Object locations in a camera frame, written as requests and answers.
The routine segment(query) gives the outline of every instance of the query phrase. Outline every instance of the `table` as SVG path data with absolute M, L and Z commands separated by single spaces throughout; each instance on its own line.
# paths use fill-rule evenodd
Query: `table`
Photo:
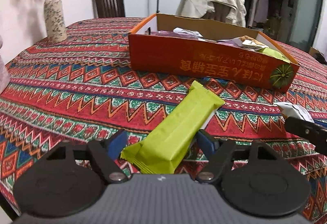
M 82 144 L 124 128 L 128 143 L 136 143 L 185 97 L 194 78 L 130 69 L 128 31 L 141 20 L 80 21 L 68 27 L 66 41 L 51 45 L 41 40 L 7 64 L 11 82 L 0 96 L 0 191 L 10 203 L 16 205 L 15 180 L 61 140 Z M 239 144 L 261 139 L 288 158 L 312 187 L 303 215 L 325 223 L 327 158 L 285 132 L 284 119 L 273 103 L 301 104 L 313 118 L 327 122 L 327 69 L 308 54 L 281 45 L 301 63 L 286 94 L 221 79 L 197 79 L 226 101 L 207 131 Z M 194 176 L 206 162 L 195 145 L 176 173 Z M 137 172 L 125 160 L 117 164 L 127 175 Z

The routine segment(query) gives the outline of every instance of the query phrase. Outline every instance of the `ceramic vase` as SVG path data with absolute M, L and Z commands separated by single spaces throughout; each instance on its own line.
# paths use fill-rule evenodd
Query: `ceramic vase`
M 52 43 L 64 41 L 67 38 L 67 34 L 63 19 L 62 0 L 45 0 L 44 16 L 49 41 Z

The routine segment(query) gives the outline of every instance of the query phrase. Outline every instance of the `green pumpkin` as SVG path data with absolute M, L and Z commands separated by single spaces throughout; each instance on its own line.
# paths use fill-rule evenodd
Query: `green pumpkin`
M 290 64 L 283 64 L 272 71 L 270 75 L 270 83 L 275 88 L 288 86 L 294 77 L 294 70 Z

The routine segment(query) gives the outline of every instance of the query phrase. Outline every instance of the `open box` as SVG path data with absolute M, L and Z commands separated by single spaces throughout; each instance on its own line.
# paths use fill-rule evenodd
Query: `open box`
M 247 35 L 285 55 L 290 63 L 259 52 L 194 39 L 163 37 L 149 32 L 195 30 L 210 40 Z M 133 70 L 191 77 L 215 77 L 286 92 L 300 65 L 264 33 L 214 20 L 153 14 L 129 33 Z

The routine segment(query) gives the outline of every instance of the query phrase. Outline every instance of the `green snack package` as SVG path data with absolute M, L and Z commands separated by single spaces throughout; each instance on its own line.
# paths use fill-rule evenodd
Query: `green snack package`
M 271 48 L 266 47 L 266 48 L 257 50 L 257 52 L 260 52 L 260 53 L 268 55 L 270 57 L 274 57 L 276 59 L 280 59 L 284 62 L 290 63 L 290 60 L 285 55 L 283 55 L 282 53 L 280 53 L 277 50 L 272 50 Z
M 188 95 L 143 141 L 123 149 L 121 158 L 141 173 L 173 174 L 195 133 L 225 102 L 194 81 Z

